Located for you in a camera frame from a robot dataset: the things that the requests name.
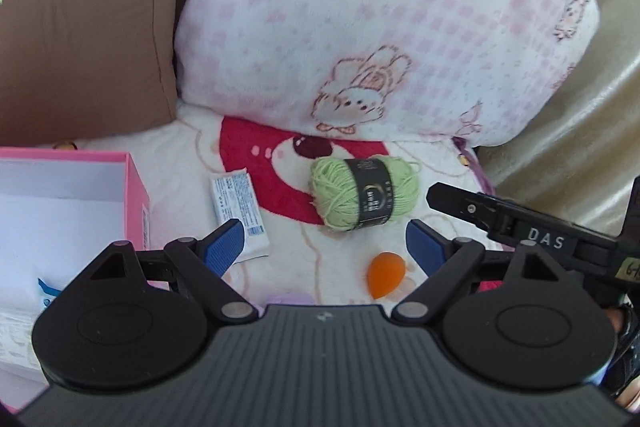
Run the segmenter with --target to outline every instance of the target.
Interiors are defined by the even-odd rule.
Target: gray ribbed panel
[[[272,306],[225,328],[190,370],[147,391],[55,388],[20,415],[29,427],[607,427],[625,412],[594,387],[519,396],[455,368],[425,330],[378,307]]]

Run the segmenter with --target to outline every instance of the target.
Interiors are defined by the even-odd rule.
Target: orange makeup sponge
[[[380,299],[389,295],[398,288],[405,271],[404,259],[397,253],[383,252],[375,256],[367,270],[367,286],[371,296]]]

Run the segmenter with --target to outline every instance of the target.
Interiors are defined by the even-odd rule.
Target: green yarn skein
[[[414,209],[420,179],[413,164],[394,156],[375,155],[385,164],[394,188],[394,208],[389,221]],[[339,158],[318,158],[311,165],[311,194],[324,223],[334,230],[353,230],[358,223],[359,201],[351,169]]]

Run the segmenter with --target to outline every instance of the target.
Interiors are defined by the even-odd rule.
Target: checkered pattern
[[[188,0],[177,32],[178,76],[190,102],[305,134],[411,140],[462,133],[472,144],[497,144],[542,108],[595,31],[589,0],[576,34],[559,42],[554,28],[565,3]],[[386,52],[375,55],[380,49]],[[382,116],[350,123],[349,111],[318,111],[323,90],[357,87],[354,73],[336,73],[340,61],[375,56],[377,64],[391,49],[387,66],[407,57],[407,70],[392,77],[390,92],[363,92]]]

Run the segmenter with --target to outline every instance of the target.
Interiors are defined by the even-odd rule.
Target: yellow label
[[[620,269],[616,273],[616,279],[640,281],[640,259],[627,257],[620,265]]]

